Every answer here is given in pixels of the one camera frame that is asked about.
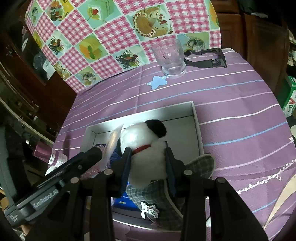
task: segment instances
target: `clear drinking glass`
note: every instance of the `clear drinking glass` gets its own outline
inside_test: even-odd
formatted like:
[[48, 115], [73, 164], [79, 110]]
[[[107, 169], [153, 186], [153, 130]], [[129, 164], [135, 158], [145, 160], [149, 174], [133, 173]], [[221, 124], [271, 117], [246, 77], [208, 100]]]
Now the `clear drinking glass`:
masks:
[[157, 63], [167, 77], [178, 76], [185, 72], [184, 51], [178, 39], [164, 39], [152, 46]]

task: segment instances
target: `stuffed toy dog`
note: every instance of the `stuffed toy dog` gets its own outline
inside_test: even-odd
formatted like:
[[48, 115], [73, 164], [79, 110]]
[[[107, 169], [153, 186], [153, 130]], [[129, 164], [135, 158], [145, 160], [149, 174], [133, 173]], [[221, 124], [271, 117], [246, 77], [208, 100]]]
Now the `stuffed toy dog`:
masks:
[[159, 138], [167, 131], [160, 120], [147, 120], [121, 132], [117, 153], [122, 156], [126, 147], [132, 149], [129, 183], [138, 189], [147, 187], [152, 180], [166, 179], [166, 143]]

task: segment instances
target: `striped tablecloth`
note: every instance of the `striped tablecloth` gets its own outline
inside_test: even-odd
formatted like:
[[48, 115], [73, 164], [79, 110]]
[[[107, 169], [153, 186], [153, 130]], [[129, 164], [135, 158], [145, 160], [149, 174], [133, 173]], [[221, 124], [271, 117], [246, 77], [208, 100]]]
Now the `striped tablecloth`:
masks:
[[[187, 67], [184, 76], [167, 78], [168, 83], [155, 90], [147, 83], [156, 75], [163, 76], [156, 63], [78, 94], [54, 148], [71, 158], [79, 153], [89, 125], [193, 101], [204, 150], [216, 157], [213, 178], [225, 177], [262, 226], [268, 220], [265, 231], [271, 240], [295, 207], [293, 191], [289, 198], [279, 198], [296, 173], [295, 145], [277, 100], [259, 74], [238, 53], [223, 52], [226, 69]], [[209, 58], [214, 57], [190, 56], [192, 61]]]

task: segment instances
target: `blue stripe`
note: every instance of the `blue stripe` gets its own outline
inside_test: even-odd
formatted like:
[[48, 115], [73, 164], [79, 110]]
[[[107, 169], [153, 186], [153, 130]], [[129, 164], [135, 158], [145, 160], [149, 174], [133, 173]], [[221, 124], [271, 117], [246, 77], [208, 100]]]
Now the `blue stripe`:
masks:
[[261, 209], [264, 209], [264, 208], [268, 207], [269, 205], [273, 204], [275, 201], [276, 201], [276, 199], [274, 199], [272, 202], [266, 204], [265, 206], [262, 206], [262, 207], [260, 207], [260, 208], [258, 208], [258, 209], [256, 209], [256, 210], [252, 211], [252, 213], [258, 212], [258, 211], [260, 211]]
[[224, 87], [229, 87], [229, 86], [235, 86], [235, 85], [243, 85], [243, 84], [247, 84], [247, 83], [253, 83], [253, 82], [258, 82], [258, 81], [263, 81], [263, 80], [252, 80], [252, 81], [247, 81], [247, 82], [243, 82], [243, 83], [236, 83], [236, 84], [231, 84], [231, 85], [222, 85], [222, 86], [219, 86], [219, 87], [214, 87], [214, 88], [208, 88], [208, 89], [201, 89], [201, 90], [195, 90], [195, 91], [191, 91], [191, 92], [186, 92], [186, 93], [181, 93], [181, 94], [177, 94], [177, 95], [173, 95], [173, 96], [169, 96], [169, 97], [166, 97], [166, 98], [162, 98], [162, 99], [159, 99], [159, 100], [154, 100], [154, 101], [151, 101], [151, 102], [148, 102], [148, 103], [145, 103], [145, 104], [141, 104], [141, 105], [138, 105], [138, 106], [134, 106], [132, 108], [129, 108], [129, 109], [126, 109], [126, 110], [123, 110], [123, 111], [120, 111], [120, 112], [117, 112], [115, 114], [112, 114], [110, 116], [107, 116], [107, 117], [104, 117], [104, 118], [99, 118], [99, 119], [96, 119], [92, 122], [90, 122], [89, 124], [85, 125], [85, 126], [81, 126], [79, 128], [76, 128], [76, 129], [73, 129], [73, 130], [70, 130], [70, 131], [64, 131], [60, 134], [64, 134], [66, 132], [71, 132], [71, 131], [76, 131], [78, 129], [81, 129], [81, 128], [84, 128], [84, 127], [87, 127], [89, 125], [91, 125], [92, 123], [95, 123], [97, 121], [100, 121], [100, 120], [103, 120], [103, 119], [107, 119], [109, 117], [112, 117], [112, 116], [115, 116], [115, 115], [118, 115], [118, 114], [121, 114], [123, 112], [126, 112], [126, 111], [129, 111], [129, 110], [132, 110], [132, 109], [135, 109], [135, 108], [138, 108], [138, 107], [141, 107], [141, 106], [144, 106], [144, 105], [148, 105], [148, 104], [152, 104], [152, 103], [155, 103], [155, 102], [159, 102], [159, 101], [162, 101], [162, 100], [166, 100], [166, 99], [170, 99], [170, 98], [174, 98], [176, 96], [181, 96], [181, 95], [187, 95], [187, 94], [192, 94], [192, 93], [195, 93], [195, 92], [200, 92], [200, 91], [206, 91], [206, 90], [215, 90], [215, 89], [220, 89], [220, 88], [224, 88]]
[[271, 128], [268, 128], [268, 129], [265, 130], [265, 131], [261, 131], [261, 132], [258, 132], [258, 133], [256, 133], [256, 134], [253, 134], [253, 135], [250, 135], [250, 136], [247, 136], [247, 137], [239, 138], [239, 139], [232, 140], [232, 141], [217, 142], [217, 143], [208, 143], [208, 144], [204, 144], [204, 146], [217, 146], [217, 145], [224, 145], [224, 144], [228, 144], [228, 143], [233, 143], [233, 142], [237, 142], [237, 141], [246, 140], [246, 139], [249, 139], [249, 138], [251, 138], [251, 137], [255, 137], [255, 136], [258, 136], [258, 135], [263, 134], [263, 133], [265, 133], [265, 132], [268, 132], [268, 131], [270, 131], [270, 130], [272, 130], [272, 129], [275, 129], [275, 128], [277, 128], [277, 127], [279, 127], [279, 126], [281, 126], [281, 125], [283, 125], [283, 124], [285, 124], [285, 123], [287, 123], [287, 122], [285, 121], [285, 122], [280, 123], [280, 124], [278, 124], [278, 125], [276, 125], [276, 126], [273, 126], [273, 127], [271, 127]]

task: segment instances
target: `black ear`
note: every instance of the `black ear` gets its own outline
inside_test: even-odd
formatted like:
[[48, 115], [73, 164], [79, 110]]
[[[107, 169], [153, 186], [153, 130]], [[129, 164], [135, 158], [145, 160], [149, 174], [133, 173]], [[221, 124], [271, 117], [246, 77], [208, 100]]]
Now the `black ear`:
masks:
[[147, 120], [145, 121], [148, 128], [152, 130], [158, 138], [164, 137], [166, 135], [165, 125], [160, 120]]
[[119, 156], [122, 156], [122, 152], [121, 152], [121, 147], [120, 147], [121, 143], [120, 143], [120, 138], [118, 139], [117, 141], [117, 145], [116, 145], [116, 151], [117, 151], [117, 154]]

